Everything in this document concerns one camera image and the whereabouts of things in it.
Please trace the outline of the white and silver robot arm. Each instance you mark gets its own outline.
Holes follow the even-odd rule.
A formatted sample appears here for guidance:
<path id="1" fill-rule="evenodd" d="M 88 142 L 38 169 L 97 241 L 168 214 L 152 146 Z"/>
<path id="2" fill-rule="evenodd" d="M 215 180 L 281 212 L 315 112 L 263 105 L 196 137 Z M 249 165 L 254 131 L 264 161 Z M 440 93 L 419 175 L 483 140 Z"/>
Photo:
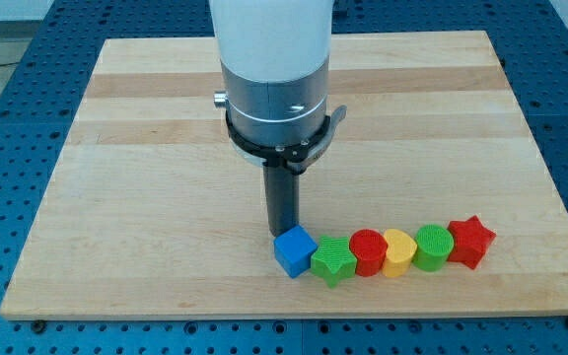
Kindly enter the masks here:
<path id="1" fill-rule="evenodd" d="M 326 111 L 332 0 L 210 0 L 234 129 L 266 147 L 313 136 Z"/>

